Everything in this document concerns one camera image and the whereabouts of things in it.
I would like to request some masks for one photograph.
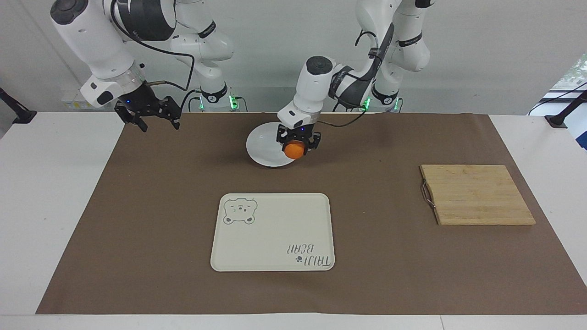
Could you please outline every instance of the white table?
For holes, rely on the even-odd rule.
[[[587,281],[587,153],[541,117],[491,119]],[[34,315],[122,128],[115,113],[39,113],[0,140],[0,329],[587,329],[587,315]]]

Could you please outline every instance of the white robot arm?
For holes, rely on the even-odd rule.
[[[163,100],[155,97],[111,20],[124,29],[125,36],[135,41],[168,40],[176,29],[176,20],[186,21],[186,26],[198,32],[197,37],[193,37],[196,34],[175,36],[174,44],[184,56],[192,58],[194,67],[198,68],[206,60],[223,60],[232,56],[231,41],[215,30],[214,23],[209,23],[211,19],[203,5],[203,0],[178,0],[177,3],[175,0],[56,0],[50,13],[61,37],[92,71],[92,77],[80,90],[82,95],[97,107],[118,99],[115,110],[120,118],[125,123],[138,125],[145,132],[147,125],[142,116],[168,119],[178,129],[181,108],[169,96]],[[200,10],[207,17],[194,17],[193,9]],[[199,76],[203,93],[215,94],[225,86],[220,69],[211,70],[214,69],[213,79]],[[222,87],[210,89],[220,85],[219,79]]]
[[[401,72],[390,70],[397,66],[419,71],[430,59],[421,39],[424,11],[430,5],[431,0],[358,0],[359,38],[367,35],[371,40],[369,60],[360,71],[323,56],[306,62],[293,101],[278,112],[282,125],[277,142],[288,157],[298,159],[317,148],[321,134],[313,127],[328,96],[347,109],[393,107],[397,94],[390,91],[399,89]]]

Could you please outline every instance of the orange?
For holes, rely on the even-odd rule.
[[[297,140],[292,140],[285,146],[285,155],[291,159],[300,159],[303,156],[303,152],[306,150],[306,145]]]

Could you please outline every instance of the bear logo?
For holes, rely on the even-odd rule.
[[[243,221],[245,224],[252,224],[255,221],[257,206],[255,200],[246,198],[227,200],[224,203],[224,223],[232,224],[235,221]]]

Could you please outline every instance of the brown table mat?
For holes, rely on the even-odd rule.
[[[351,116],[324,115],[342,123]],[[368,115],[280,169],[249,159],[265,114],[190,114],[126,126],[39,314],[587,314],[587,288],[488,116]],[[537,224],[441,227],[421,164],[503,164]],[[327,272],[210,267],[226,193],[330,198]]]

